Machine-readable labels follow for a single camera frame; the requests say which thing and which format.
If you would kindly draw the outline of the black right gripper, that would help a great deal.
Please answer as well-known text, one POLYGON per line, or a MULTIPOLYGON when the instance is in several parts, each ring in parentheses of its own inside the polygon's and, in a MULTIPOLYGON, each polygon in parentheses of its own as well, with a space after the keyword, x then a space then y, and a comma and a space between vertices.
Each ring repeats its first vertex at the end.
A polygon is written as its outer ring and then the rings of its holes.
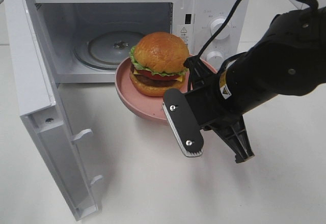
POLYGON ((200 129, 213 130, 235 153, 236 163, 254 157, 242 116, 245 94, 228 80, 233 75, 213 72, 198 55, 187 58, 184 66, 189 69, 184 94, 200 129))

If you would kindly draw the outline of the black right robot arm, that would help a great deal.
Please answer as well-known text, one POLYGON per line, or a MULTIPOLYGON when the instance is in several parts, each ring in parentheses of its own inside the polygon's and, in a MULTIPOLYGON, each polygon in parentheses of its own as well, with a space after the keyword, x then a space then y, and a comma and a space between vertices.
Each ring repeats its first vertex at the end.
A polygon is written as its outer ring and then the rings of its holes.
POLYGON ((243 115, 277 95, 303 96, 325 83, 325 8, 278 14, 249 51, 226 59, 217 73, 198 57, 185 62, 185 97, 204 130, 214 131, 242 163, 253 157, 243 115))

